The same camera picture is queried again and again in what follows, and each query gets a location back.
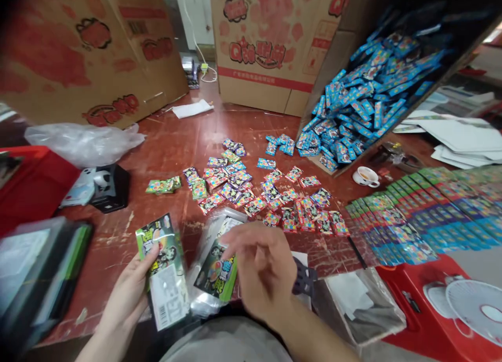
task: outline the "wall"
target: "wall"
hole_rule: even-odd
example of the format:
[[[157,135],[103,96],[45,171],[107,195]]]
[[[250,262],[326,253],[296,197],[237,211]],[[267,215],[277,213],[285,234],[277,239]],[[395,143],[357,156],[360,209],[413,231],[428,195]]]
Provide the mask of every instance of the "wall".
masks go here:
[[[472,279],[502,288],[502,248],[483,251],[455,251],[453,257]]]
[[[188,48],[195,50],[195,43],[193,41],[193,33],[197,44],[211,44],[214,45],[213,35],[213,22],[211,18],[211,0],[185,0],[190,19],[193,23],[193,29],[188,21],[187,14],[185,13],[185,6],[183,0],[178,0],[181,18],[183,20],[183,27],[185,28],[185,35],[187,37]]]

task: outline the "red stool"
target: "red stool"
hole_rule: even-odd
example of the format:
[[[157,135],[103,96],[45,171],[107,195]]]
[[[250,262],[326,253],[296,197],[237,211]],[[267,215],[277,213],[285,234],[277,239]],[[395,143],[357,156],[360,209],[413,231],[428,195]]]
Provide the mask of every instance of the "red stool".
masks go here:
[[[469,276],[449,256],[421,264],[402,264],[396,270],[377,267],[397,304],[406,314],[407,328],[383,340],[412,352],[444,362],[501,361],[502,348],[479,336],[457,319],[442,317],[424,295],[423,287],[431,282],[444,282],[446,276]]]

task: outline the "printed cardboard box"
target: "printed cardboard box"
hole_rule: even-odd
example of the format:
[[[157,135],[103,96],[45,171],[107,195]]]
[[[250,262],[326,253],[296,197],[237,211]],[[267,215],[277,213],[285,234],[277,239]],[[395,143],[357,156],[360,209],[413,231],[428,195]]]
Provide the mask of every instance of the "printed cardboard box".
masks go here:
[[[301,116],[349,0],[211,0],[224,102]]]
[[[34,124],[125,128],[188,92],[163,0],[20,0],[0,98]]]

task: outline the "white coffee cup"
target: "white coffee cup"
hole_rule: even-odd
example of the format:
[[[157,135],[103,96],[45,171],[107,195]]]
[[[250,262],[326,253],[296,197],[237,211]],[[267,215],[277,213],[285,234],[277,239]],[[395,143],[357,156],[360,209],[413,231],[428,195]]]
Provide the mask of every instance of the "white coffee cup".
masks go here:
[[[378,175],[370,168],[361,166],[352,174],[352,179],[359,185],[367,185],[371,188],[377,188],[380,185]]]

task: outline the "white cable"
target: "white cable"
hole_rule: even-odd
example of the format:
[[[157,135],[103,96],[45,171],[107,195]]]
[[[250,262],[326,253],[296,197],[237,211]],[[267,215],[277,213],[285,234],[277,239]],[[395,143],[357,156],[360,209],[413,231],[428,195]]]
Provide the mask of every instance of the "white cable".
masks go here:
[[[190,19],[190,16],[188,15],[187,3],[186,3],[185,0],[183,0],[183,7],[185,8],[185,13],[187,15],[188,21],[190,22],[190,26],[192,27],[193,42],[195,43],[195,46],[199,50],[200,56],[202,57],[202,60],[203,60],[204,64],[207,65],[206,59],[204,58],[204,55],[202,54],[202,51],[200,50],[199,46],[197,45],[197,40],[195,39],[195,30],[193,28],[192,20]],[[207,74],[207,72],[206,72],[206,73],[204,73],[202,75],[202,77],[200,77],[200,80],[203,81],[203,82],[216,82],[218,80],[218,72],[215,69],[213,69],[212,67],[210,67],[209,65],[208,65],[208,69],[211,69],[214,72],[214,78],[212,80],[210,80],[210,81],[205,81],[204,77]]]

